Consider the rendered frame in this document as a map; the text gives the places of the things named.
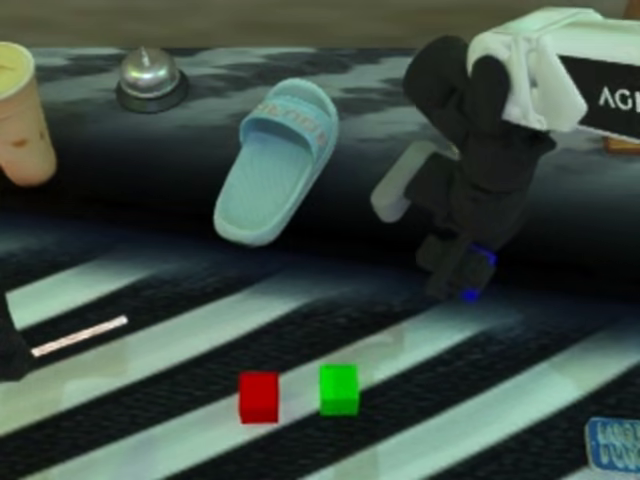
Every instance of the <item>background wall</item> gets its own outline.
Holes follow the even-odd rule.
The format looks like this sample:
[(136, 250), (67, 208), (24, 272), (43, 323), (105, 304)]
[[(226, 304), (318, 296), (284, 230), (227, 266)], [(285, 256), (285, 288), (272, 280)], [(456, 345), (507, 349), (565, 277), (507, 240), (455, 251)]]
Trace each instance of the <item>background wall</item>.
[(626, 0), (2, 0), (0, 39), (29, 46), (421, 46), (542, 6), (622, 15)]

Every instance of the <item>black stripe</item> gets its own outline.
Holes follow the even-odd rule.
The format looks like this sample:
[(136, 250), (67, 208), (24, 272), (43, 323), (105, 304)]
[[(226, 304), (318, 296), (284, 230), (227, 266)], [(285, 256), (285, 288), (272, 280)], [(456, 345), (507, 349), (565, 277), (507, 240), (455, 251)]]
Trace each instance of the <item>black stripe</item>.
[(70, 237), (0, 253), (0, 286), (4, 294), (111, 252), (113, 238)]
[(489, 330), (366, 390), (358, 417), (311, 415), (172, 478), (266, 480), (265, 465), (269, 480), (303, 478), (478, 395), (610, 323), (610, 312), (596, 311), (555, 306)]
[(38, 361), (40, 368), (238, 293), (273, 273), (274, 270), (268, 267), (249, 269), (243, 268), (241, 263), (232, 265), (219, 261), (170, 269), (25, 329), (23, 338), (28, 345), (42, 345), (117, 316), (127, 315), (129, 324), (126, 327), (42, 357)]
[(587, 465), (591, 417), (640, 418), (640, 367), (434, 480), (557, 480)]
[(204, 407), (233, 395), (243, 370), (285, 372), (430, 305), (420, 290), (391, 289), (312, 302), (205, 355), (0, 438), (0, 478), (33, 474)]

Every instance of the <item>cup rim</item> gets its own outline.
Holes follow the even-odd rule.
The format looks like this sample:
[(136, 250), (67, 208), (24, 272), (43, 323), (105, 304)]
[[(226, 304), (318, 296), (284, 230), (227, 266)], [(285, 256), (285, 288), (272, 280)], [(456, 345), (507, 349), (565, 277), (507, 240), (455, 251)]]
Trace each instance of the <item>cup rim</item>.
[(0, 47), (9, 46), (15, 48), (20, 51), (24, 58), (27, 60), (27, 75), (24, 76), (21, 82), (17, 83), (13, 88), (10, 88), (6, 92), (0, 92), (0, 100), (6, 100), (7, 98), (12, 97), (20, 90), (22, 90), (32, 79), (35, 74), (35, 59), (33, 58), (33, 54), (23, 45), (14, 42), (0, 42)]

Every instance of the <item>light blue slide sandal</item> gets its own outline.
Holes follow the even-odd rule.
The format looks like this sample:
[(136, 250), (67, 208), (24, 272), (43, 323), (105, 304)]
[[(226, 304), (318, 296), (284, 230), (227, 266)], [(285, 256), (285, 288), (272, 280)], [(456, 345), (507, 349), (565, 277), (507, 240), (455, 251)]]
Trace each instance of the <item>light blue slide sandal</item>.
[(242, 149), (216, 202), (213, 223), (234, 243), (275, 240), (331, 158), (338, 111), (317, 85), (278, 83), (240, 125)]

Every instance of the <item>beige cup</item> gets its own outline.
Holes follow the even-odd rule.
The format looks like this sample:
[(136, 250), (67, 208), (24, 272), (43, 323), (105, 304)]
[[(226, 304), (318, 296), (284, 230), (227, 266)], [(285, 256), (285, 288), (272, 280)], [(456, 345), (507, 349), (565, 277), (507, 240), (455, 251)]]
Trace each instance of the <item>beige cup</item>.
[(0, 167), (16, 185), (32, 187), (49, 180), (56, 164), (33, 56), (0, 42)]

